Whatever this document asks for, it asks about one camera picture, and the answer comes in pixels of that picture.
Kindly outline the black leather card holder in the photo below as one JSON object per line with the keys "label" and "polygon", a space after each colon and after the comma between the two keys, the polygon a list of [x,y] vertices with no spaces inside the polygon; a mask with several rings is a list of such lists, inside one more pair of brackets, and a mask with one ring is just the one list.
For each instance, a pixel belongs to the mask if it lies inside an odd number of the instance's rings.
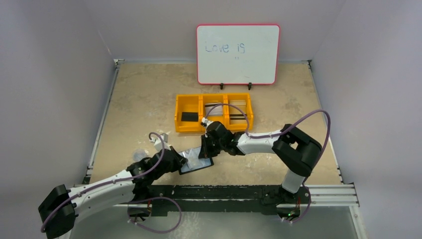
{"label": "black leather card holder", "polygon": [[182,157],[187,159],[187,162],[183,163],[181,169],[179,169],[180,175],[205,169],[214,165],[212,158],[199,158],[200,150],[200,147],[196,147],[179,152]]}

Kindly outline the silver VIP diamond card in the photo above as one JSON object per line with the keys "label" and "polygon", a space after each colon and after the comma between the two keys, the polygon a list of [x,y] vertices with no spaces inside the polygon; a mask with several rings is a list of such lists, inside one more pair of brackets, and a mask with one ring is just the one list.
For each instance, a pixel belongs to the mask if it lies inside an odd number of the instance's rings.
{"label": "silver VIP diamond card", "polygon": [[204,105],[205,116],[223,116],[223,105],[221,103],[206,103]]}

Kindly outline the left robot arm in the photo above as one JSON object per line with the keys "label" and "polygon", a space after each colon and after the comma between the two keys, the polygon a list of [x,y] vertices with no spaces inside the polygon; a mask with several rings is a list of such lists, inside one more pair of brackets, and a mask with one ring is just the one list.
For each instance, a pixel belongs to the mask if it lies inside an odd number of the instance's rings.
{"label": "left robot arm", "polygon": [[64,184],[56,186],[38,207],[41,232],[56,239],[82,219],[114,205],[162,200],[164,194],[153,196],[150,185],[164,174],[180,170],[187,162],[187,158],[170,147],[96,183],[70,189]]}

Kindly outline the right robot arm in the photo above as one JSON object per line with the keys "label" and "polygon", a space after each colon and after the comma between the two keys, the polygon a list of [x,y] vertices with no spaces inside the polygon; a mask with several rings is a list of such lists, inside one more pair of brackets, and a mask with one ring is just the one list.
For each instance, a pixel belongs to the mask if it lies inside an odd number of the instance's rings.
{"label": "right robot arm", "polygon": [[299,188],[311,175],[318,162],[322,146],[308,134],[286,124],[280,131],[269,133],[231,132],[219,121],[204,119],[201,126],[199,158],[212,158],[222,151],[232,156],[253,153],[272,153],[287,166],[288,171],[281,184],[280,198],[287,203],[299,196]]}

